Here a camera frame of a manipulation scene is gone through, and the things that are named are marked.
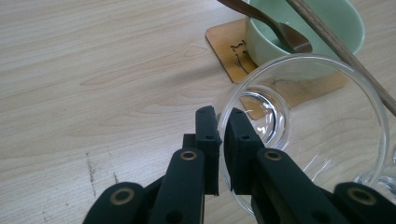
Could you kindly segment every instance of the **spoon handle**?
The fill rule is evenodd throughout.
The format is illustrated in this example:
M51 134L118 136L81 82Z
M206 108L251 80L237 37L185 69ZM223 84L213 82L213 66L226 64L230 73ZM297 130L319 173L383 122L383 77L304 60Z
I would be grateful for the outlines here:
M271 28L276 26L276 22L273 19L271 19L257 8L252 7L251 5L249 5L248 3L242 0L218 0L218 1L222 3L224 6L229 7L244 15L247 15L250 18L254 18L256 20L266 23Z

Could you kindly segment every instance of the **glass rim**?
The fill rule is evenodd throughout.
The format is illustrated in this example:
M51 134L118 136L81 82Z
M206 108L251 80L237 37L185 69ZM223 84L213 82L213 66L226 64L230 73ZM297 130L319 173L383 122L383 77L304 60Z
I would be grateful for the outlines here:
M369 180L368 183L366 183L367 186L374 187L375 184L378 182L379 177L381 176L381 173L384 169L386 163L386 157L388 155L388 150L389 150L389 126L388 126L388 118L385 113L385 108L378 94L376 93L376 90L369 83L367 78L365 78L359 71L352 68L350 65L338 61L334 58L312 54L312 53L289 54L274 59L256 68L246 77L246 79L241 84L237 85L234 89L232 89L232 94L230 97L228 97L228 101L227 101L228 103L226 104L226 106L224 106L224 108L222 108L222 111L220 111L221 114L218 120L218 130L219 130L220 138L224 139L225 127L227 125L228 118L230 117L233 106L235 105L236 101L239 99L238 96L241 95L243 90L245 90L246 87L249 86L262 72L268 70L271 67L278 66L281 63L286 63L288 61L293 61L293 60L301 60L301 61L314 60L316 62L330 64L332 67L334 67L334 69L342 71L347 77L352 79L363 90L363 92L371 102L381 130L380 140L379 140L380 144L379 144L377 158L375 161L375 168L373 171L372 178ZM227 187L231 189L231 179L225 164L223 146L224 146L223 144L220 145L219 168L222 173L224 182L226 183ZM247 210L251 215L254 216L250 204L241 195L236 195L234 192L232 192L232 195L234 196L235 200L245 210Z

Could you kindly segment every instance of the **scratch mark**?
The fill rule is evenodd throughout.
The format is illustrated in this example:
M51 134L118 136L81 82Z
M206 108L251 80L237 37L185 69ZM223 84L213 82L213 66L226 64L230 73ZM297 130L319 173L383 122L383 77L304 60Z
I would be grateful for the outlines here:
M87 165L88 165L88 171L90 172L90 181L91 181L91 186L92 186L93 197L96 198L96 189L93 185L93 181L95 180L93 177L93 174L95 174L95 169L93 169L91 161L88 158L90 156L90 153L87 152L85 154L87 155Z
M47 222L46 213L43 211L44 222Z
M114 180L116 181L116 184L120 183L120 181L117 179L116 173L113 173L113 176L114 176Z

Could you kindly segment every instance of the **drinking glass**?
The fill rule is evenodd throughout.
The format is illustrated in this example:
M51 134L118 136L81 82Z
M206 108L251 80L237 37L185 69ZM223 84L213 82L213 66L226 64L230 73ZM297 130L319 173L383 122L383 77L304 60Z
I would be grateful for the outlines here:
M287 152L323 189L378 182L389 144L384 106L368 81L345 63L291 54L260 66L215 104L222 139L234 107L247 114L265 147ZM230 187L222 146L220 170ZM253 215L248 196L233 196Z

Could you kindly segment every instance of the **table surface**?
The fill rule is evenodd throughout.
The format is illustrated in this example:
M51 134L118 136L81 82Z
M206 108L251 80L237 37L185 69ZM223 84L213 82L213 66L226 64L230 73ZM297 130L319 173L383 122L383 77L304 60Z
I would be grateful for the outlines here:
M396 97L396 1L351 3L357 57ZM205 31L242 18L215 0L0 0L0 223L81 223L106 188L164 175L233 85ZM255 223L219 184L205 223Z

